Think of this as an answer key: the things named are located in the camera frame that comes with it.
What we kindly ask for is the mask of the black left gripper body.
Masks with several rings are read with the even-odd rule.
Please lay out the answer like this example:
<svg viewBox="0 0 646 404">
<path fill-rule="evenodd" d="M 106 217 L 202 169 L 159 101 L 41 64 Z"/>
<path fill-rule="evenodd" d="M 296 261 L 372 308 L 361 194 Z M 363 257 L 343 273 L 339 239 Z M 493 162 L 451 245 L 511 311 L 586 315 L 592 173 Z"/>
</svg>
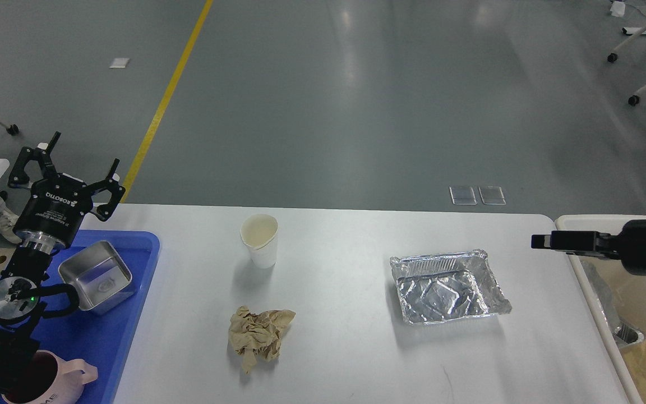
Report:
<svg viewBox="0 0 646 404">
<path fill-rule="evenodd" d="M 93 206 L 87 184 L 68 174 L 43 178 L 31 185 L 31 196 L 13 230 L 23 241 L 35 235 L 54 240 L 56 250 L 70 247 L 83 215 Z"/>
</svg>

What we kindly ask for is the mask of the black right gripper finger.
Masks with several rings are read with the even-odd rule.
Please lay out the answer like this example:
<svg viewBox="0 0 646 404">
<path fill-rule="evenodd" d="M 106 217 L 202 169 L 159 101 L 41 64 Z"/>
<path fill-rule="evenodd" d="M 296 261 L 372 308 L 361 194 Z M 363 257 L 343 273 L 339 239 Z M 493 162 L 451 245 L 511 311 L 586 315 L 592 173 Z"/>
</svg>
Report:
<svg viewBox="0 0 646 404">
<path fill-rule="evenodd" d="M 615 248 L 616 238 L 610 233 L 557 230 L 547 235 L 531 235 L 531 248 L 593 258 L 618 258 L 620 254 Z"/>
</svg>

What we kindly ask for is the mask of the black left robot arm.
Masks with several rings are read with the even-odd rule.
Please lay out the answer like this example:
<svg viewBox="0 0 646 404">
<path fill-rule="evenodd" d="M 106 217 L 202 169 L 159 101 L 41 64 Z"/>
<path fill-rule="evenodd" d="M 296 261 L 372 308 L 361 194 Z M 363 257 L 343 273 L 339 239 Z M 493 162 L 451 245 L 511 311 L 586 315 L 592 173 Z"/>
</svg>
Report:
<svg viewBox="0 0 646 404">
<path fill-rule="evenodd" d="M 0 274 L 0 394 L 15 386 L 39 349 L 31 336 L 39 322 L 79 308 L 74 286 L 45 284 L 52 259 L 70 248 L 87 214 L 106 222 L 126 192 L 117 176 L 119 159 L 90 184 L 59 172 L 51 154 L 60 136 L 21 148 L 8 177 L 8 187 L 28 189 L 30 197 L 13 228 L 21 243 Z"/>
</svg>

